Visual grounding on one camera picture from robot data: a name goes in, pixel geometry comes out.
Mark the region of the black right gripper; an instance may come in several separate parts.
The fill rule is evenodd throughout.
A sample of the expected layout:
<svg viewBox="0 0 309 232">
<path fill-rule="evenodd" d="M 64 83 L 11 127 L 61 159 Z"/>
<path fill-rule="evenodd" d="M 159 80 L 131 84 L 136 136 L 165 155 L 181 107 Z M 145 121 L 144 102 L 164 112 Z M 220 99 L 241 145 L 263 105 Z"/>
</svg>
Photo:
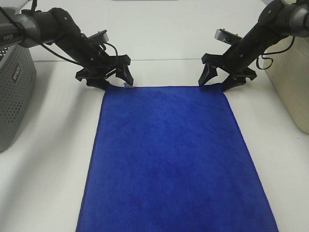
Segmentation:
<svg viewBox="0 0 309 232">
<path fill-rule="evenodd" d="M 222 55 L 205 53 L 201 58 L 204 64 L 203 72 L 198 80 L 199 86 L 205 85 L 218 75 L 217 68 L 234 76 L 228 76 L 222 82 L 222 92 L 246 84 L 245 77 L 253 80 L 256 72 L 248 68 L 254 57 L 246 52 L 240 52 L 235 46 L 230 47 Z"/>
</svg>

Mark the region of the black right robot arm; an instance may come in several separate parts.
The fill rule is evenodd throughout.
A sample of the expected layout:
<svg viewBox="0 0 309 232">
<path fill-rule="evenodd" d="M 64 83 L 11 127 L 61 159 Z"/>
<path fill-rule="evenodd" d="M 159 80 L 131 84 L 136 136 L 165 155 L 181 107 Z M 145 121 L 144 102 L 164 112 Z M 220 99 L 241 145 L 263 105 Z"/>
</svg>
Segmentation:
<svg viewBox="0 0 309 232">
<path fill-rule="evenodd" d="M 253 80 L 257 74 L 249 68 L 258 61 L 266 50 L 288 36 L 308 37 L 309 2 L 298 0 L 288 4 L 282 0 L 273 0 L 261 12 L 257 23 L 244 36 L 240 37 L 225 29 L 218 29 L 215 39 L 229 44 L 222 55 L 205 53 L 201 58 L 204 69 L 198 81 L 200 86 L 216 77 L 217 69 L 227 72 L 222 82 L 222 91 L 246 84 L 246 78 Z"/>
</svg>

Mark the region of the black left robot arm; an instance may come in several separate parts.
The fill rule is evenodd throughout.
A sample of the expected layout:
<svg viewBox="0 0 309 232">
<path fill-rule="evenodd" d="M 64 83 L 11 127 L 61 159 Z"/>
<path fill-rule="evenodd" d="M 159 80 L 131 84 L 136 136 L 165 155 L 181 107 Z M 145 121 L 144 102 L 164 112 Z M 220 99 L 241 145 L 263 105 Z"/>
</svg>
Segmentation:
<svg viewBox="0 0 309 232">
<path fill-rule="evenodd" d="M 109 86 L 107 79 L 112 75 L 133 85 L 134 79 L 128 68 L 130 57 L 111 56 L 106 52 L 109 44 L 106 30 L 88 37 L 62 8 L 52 8 L 47 12 L 22 10 L 13 16 L 3 8 L 0 12 L 8 20 L 0 26 L 1 47 L 17 44 L 24 48 L 40 45 L 47 49 L 55 44 L 69 56 L 68 62 L 82 67 L 75 78 L 85 80 L 87 86 L 106 90 Z"/>
</svg>

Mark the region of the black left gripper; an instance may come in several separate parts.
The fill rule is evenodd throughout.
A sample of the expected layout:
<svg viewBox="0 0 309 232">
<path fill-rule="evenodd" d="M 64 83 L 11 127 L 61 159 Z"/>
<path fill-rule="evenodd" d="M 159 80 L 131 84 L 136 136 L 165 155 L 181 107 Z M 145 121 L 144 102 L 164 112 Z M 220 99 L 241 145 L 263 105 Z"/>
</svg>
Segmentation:
<svg viewBox="0 0 309 232">
<path fill-rule="evenodd" d="M 111 72 L 115 72 L 115 76 L 127 84 L 134 84 L 128 68 L 131 63 L 128 55 L 110 56 L 98 44 L 89 41 L 75 41 L 74 51 L 76 52 L 74 59 L 83 67 L 76 73 L 75 78 L 79 81 L 86 79 L 88 87 L 106 90 L 109 82 L 105 79 Z"/>
</svg>

